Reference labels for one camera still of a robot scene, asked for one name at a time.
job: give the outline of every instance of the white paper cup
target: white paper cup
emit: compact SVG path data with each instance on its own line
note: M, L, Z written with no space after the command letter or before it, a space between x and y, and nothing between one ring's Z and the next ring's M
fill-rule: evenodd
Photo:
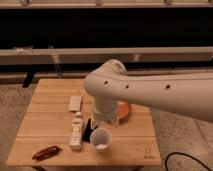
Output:
M90 135L90 143L98 152L106 150L111 143L111 134L107 129L95 129Z

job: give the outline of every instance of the black cable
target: black cable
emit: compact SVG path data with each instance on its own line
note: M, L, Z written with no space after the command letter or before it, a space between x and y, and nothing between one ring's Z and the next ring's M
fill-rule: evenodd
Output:
M189 158L195 160L196 162L198 162L200 165L202 165L206 170L212 171L207 165L205 165L203 162L201 162L201 161L198 160L197 158L195 158L195 157L193 157L193 156L191 156L191 155L189 155L189 154L181 153L181 152L172 152L172 153L170 153L170 154L166 157L165 162L164 162L166 171L169 171L168 166L167 166L167 163L168 163L169 158L170 158L172 155L182 155L182 156L189 157Z

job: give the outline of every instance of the speckled floor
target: speckled floor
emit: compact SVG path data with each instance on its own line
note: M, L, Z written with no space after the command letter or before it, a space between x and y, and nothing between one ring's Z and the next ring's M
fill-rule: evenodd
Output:
M37 80L28 88L22 88L24 75L9 77L0 76L0 171L31 171L28 167L7 167L5 161L18 131L22 118L36 88ZM162 157L160 166L137 168L143 171L164 171L165 157L171 152L191 154L213 169L213 124L192 118L170 114L152 109L154 127ZM169 160L171 171L203 171L195 161L183 156L173 156ZM47 171L114 171L135 170L135 167L71 167L46 168Z

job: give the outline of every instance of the black wall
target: black wall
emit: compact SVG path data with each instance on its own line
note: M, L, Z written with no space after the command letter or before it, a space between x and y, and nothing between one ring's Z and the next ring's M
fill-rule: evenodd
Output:
M0 49L213 46L212 8L5 9Z

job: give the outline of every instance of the small bottle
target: small bottle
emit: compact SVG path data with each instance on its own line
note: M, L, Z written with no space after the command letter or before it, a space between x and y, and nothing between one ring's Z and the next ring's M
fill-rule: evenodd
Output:
M80 150L82 147L82 129L83 121L81 112L76 112L75 118L72 120L72 130L70 146L74 150Z

